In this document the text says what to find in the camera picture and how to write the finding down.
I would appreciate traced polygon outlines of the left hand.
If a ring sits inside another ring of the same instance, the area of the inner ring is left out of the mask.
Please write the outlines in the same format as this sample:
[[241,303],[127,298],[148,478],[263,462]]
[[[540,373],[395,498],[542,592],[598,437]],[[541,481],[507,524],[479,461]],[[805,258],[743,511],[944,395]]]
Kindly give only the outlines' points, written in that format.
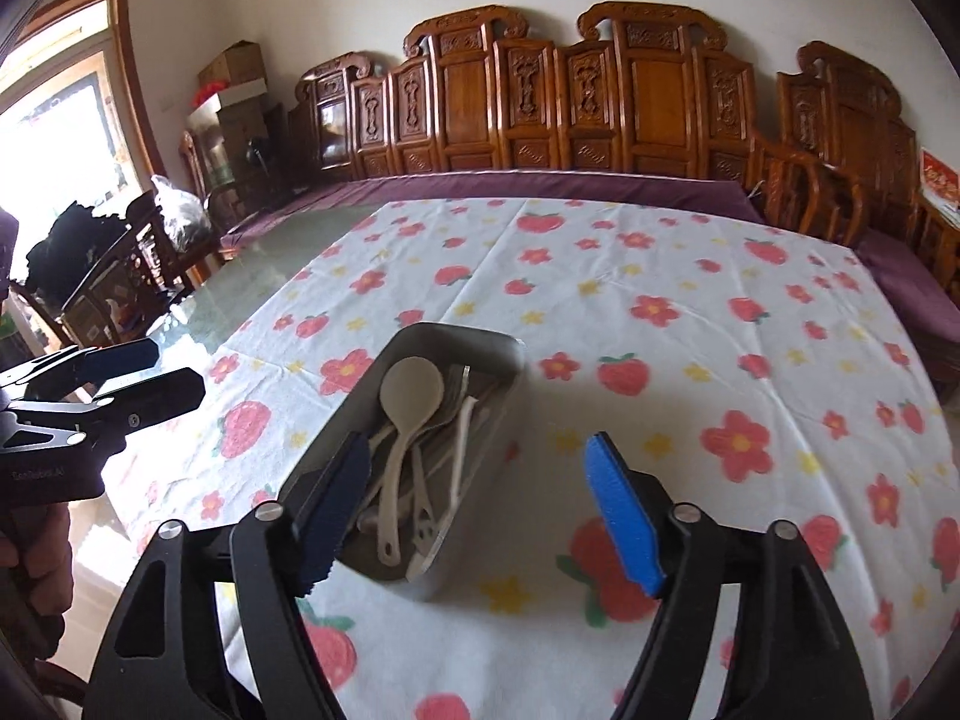
[[2,632],[23,663],[49,660],[73,603],[68,505],[2,514]]

